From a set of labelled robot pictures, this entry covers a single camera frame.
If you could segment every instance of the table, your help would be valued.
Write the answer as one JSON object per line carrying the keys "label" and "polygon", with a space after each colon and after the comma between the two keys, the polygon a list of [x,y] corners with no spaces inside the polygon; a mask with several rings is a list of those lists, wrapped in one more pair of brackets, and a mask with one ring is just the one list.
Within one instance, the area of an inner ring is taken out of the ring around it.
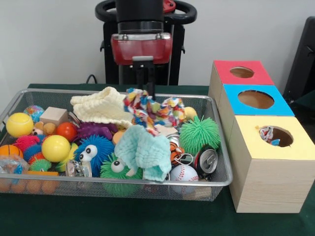
{"label": "table", "polygon": [[[105,85],[30,88],[102,90]],[[127,86],[114,86],[123,91]],[[207,86],[157,86],[157,93],[207,95]],[[210,202],[0,194],[1,235],[315,235],[315,185],[300,214],[236,213],[229,188]]]}

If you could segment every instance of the metal basket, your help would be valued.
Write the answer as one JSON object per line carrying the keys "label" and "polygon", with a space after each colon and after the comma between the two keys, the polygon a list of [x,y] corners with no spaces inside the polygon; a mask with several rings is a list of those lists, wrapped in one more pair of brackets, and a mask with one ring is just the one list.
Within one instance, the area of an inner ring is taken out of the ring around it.
{"label": "metal basket", "polygon": [[[26,89],[15,95],[1,114],[0,121],[1,123],[3,123],[3,121],[6,122],[12,113],[22,112],[30,105],[38,105],[44,109],[51,106],[72,111],[72,105],[70,104],[72,96],[89,95],[95,92],[96,91]],[[221,136],[221,147],[218,153],[219,160],[216,170],[211,175],[210,181],[154,182],[149,180],[67,177],[64,175],[51,177],[0,174],[0,192],[63,196],[213,201],[222,188],[232,182],[231,165],[215,101],[207,96],[177,94],[157,94],[156,100],[162,102],[165,98],[170,96],[182,98],[185,106],[195,108],[199,118],[211,117],[219,125]],[[0,126],[0,129],[0,145],[14,143],[15,139],[6,132],[3,124]]]}

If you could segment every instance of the stacked wooden boxes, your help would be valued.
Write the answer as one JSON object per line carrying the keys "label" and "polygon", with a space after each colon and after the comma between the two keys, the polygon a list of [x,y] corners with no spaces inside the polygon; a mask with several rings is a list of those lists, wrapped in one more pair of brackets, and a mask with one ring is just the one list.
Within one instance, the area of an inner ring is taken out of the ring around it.
{"label": "stacked wooden boxes", "polygon": [[[258,61],[214,61],[217,103],[233,169],[237,212],[298,213],[315,179],[315,146]],[[273,126],[279,146],[265,142]]]}

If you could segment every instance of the black cable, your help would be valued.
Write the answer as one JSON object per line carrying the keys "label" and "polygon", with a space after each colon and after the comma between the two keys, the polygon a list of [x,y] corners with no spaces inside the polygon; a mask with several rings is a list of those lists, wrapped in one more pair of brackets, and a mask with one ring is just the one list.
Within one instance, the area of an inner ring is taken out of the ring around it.
{"label": "black cable", "polygon": [[88,84],[88,83],[89,83],[90,78],[93,78],[93,79],[94,79],[94,83],[96,83],[96,84],[97,84],[97,79],[96,79],[95,75],[93,75],[93,74],[91,74],[91,75],[89,75],[89,76],[88,76],[88,79],[87,79],[87,81],[85,82],[86,84]]}

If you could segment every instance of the green spiky ball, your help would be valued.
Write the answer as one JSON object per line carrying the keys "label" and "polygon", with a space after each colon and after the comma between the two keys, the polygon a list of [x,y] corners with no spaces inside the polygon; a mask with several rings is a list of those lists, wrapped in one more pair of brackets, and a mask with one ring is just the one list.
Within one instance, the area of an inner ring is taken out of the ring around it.
{"label": "green spiky ball", "polygon": [[31,171],[48,171],[49,168],[51,168],[51,162],[46,159],[37,159],[30,166]]}
{"label": "green spiky ball", "polygon": [[[108,157],[109,161],[104,161],[100,168],[101,178],[142,179],[143,171],[140,168],[138,168],[137,173],[131,177],[126,176],[130,170],[128,166],[125,166],[119,173],[114,172],[111,166],[112,163],[117,160],[117,157],[113,153],[108,155]],[[128,183],[104,183],[103,187],[114,197],[127,197],[137,191],[141,185]]]}
{"label": "green spiky ball", "polygon": [[211,118],[199,120],[197,116],[183,124],[179,138],[181,147],[191,155],[196,155],[206,144],[217,149],[221,142],[217,123]]}

